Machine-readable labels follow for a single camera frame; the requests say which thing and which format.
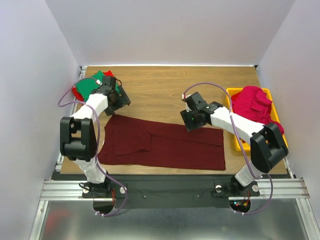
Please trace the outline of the maroon t shirt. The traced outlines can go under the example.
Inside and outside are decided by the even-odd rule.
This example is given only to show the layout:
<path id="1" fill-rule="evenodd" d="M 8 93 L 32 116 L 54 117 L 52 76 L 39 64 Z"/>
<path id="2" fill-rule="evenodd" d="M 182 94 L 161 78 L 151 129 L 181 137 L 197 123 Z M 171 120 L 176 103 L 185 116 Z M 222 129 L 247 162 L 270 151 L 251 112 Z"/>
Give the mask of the maroon t shirt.
<path id="1" fill-rule="evenodd" d="M 104 127 L 98 160 L 105 165 L 142 165 L 226 170 L 223 130 L 113 115 Z"/>

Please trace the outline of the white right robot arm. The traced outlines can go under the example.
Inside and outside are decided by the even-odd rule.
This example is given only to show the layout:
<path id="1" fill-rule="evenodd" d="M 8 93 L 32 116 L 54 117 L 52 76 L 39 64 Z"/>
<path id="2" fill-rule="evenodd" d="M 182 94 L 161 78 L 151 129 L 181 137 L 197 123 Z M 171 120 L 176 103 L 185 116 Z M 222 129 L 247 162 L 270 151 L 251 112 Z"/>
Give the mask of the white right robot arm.
<path id="1" fill-rule="evenodd" d="M 242 195 L 250 184 L 261 175 L 268 174 L 289 153 L 275 123 L 263 124 L 249 120 L 218 102 L 207 103 L 198 92 L 188 96 L 183 94 L 182 101 L 186 109 L 180 115 L 187 131 L 211 125 L 249 144 L 250 157 L 245 158 L 245 165 L 228 184 L 228 191 L 233 195 Z"/>

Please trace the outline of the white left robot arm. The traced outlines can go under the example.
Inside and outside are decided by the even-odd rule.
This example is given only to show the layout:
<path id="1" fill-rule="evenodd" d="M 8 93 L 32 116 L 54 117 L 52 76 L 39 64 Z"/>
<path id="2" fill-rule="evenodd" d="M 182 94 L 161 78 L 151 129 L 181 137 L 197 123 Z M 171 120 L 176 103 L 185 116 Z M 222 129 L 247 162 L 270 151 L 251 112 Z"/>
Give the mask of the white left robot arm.
<path id="1" fill-rule="evenodd" d="M 99 73 L 79 80 L 71 88 L 81 107 L 60 120 L 60 153 L 74 161 L 83 171 L 86 182 L 79 186 L 87 198 L 105 198 L 114 193 L 111 179 L 98 160 L 100 140 L 99 116 L 115 114 L 130 105 L 122 82 L 111 73 Z"/>

